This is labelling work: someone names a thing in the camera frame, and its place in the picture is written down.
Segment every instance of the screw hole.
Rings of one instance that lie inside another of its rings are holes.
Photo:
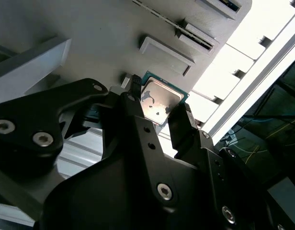
[[[48,138],[47,138],[46,136],[40,136],[40,137],[39,137],[39,141],[45,143],[45,142],[48,141]]]
[[[155,149],[156,149],[155,145],[152,144],[152,143],[148,143],[147,145],[148,145],[149,148],[152,149],[152,150],[155,150]]]
[[[215,160],[215,164],[216,164],[217,166],[220,166],[220,162],[218,162],[217,160]]]
[[[6,130],[9,128],[9,125],[7,123],[0,124],[0,130]]]
[[[218,173],[218,177],[219,177],[219,179],[220,179],[221,181],[224,180],[223,176],[222,176],[221,174],[219,174],[219,173]]]
[[[149,128],[147,128],[147,127],[144,127],[143,129],[144,129],[144,131],[146,131],[147,133],[150,133],[150,132],[151,132],[151,130],[150,130]]]

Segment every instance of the white slot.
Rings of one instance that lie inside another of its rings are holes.
[[[196,0],[195,2],[200,5],[205,5],[217,11],[221,15],[233,20],[237,19],[238,13],[241,9],[241,5],[238,1],[224,0],[223,2],[221,2],[220,0]],[[233,7],[227,6],[224,2],[235,5],[235,7],[233,8]]]
[[[184,28],[187,31],[189,31],[192,34],[199,37],[202,41],[204,41],[204,43],[200,43],[197,40],[193,40],[183,33],[177,33],[177,36],[180,41],[183,41],[187,45],[191,46],[192,48],[194,48],[194,49],[196,49],[208,56],[212,55],[214,53],[214,51],[218,48],[219,43],[215,39],[213,39],[209,35],[205,34],[203,31],[196,28],[194,25],[191,25],[190,23],[185,22]]]
[[[191,66],[195,63],[192,59],[179,53],[173,48],[166,46],[150,37],[146,37],[140,48],[140,53],[150,59],[156,60],[177,73],[186,75]]]

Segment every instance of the yellow cable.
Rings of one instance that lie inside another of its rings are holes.
[[[285,125],[284,127],[280,128],[279,130],[275,131],[274,133],[271,133],[269,136],[266,137],[266,139],[272,137],[274,134],[278,133],[279,131],[283,130],[284,128],[286,128],[289,125],[290,125],[290,123]]]
[[[259,145],[256,146],[256,148],[254,149],[253,153],[251,153],[251,155],[249,155],[249,157],[247,158],[247,160],[245,161],[245,164],[248,163],[249,159],[251,158],[251,156],[256,152],[256,150],[259,148]]]
[[[284,128],[288,127],[289,125],[290,125],[290,123],[287,124],[287,125],[285,125],[284,127],[280,128],[279,130],[276,130],[274,133],[271,133],[269,136],[266,137],[266,139],[272,137],[274,134],[278,133],[279,131],[283,130]],[[251,154],[249,155],[249,157],[248,157],[247,160],[245,161],[245,164],[248,163],[249,159],[250,159],[251,156],[256,152],[257,148],[259,148],[259,145],[256,146],[256,148],[255,148],[255,150],[253,151],[253,153],[251,153]]]

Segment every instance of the white block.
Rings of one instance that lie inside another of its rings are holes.
[[[210,99],[215,97],[224,100],[239,83],[240,79],[211,64],[200,77],[193,91]]]
[[[206,122],[219,105],[197,93],[190,92],[189,94],[190,96],[186,103],[190,105],[194,118],[201,122]]]

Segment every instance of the screw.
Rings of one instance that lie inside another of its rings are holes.
[[[277,229],[278,230],[285,230],[284,227],[282,225],[280,225],[280,224],[277,225]]]
[[[47,147],[54,142],[54,139],[48,133],[39,132],[33,136],[33,141],[34,143],[36,143],[37,145],[41,147]]]
[[[135,98],[134,98],[132,95],[129,95],[128,98],[129,98],[130,100],[132,100],[132,101],[135,100]]]
[[[236,157],[235,153],[233,150],[228,149],[227,152],[229,153],[229,155],[231,155],[232,157]]]
[[[95,88],[96,90],[98,90],[98,91],[102,91],[102,88],[101,88],[101,86],[99,86],[99,85],[94,85],[94,88]]]
[[[203,131],[203,136],[206,137],[207,139],[210,138],[210,136],[206,132],[204,132],[204,131]]]
[[[172,191],[166,184],[159,184],[157,186],[157,191],[164,200],[172,199]]]
[[[231,223],[231,224],[236,223],[234,214],[231,212],[231,210],[229,210],[228,207],[226,207],[226,206],[222,207],[222,214],[229,223]]]
[[[0,134],[8,134],[15,130],[13,122],[8,120],[0,120]]]

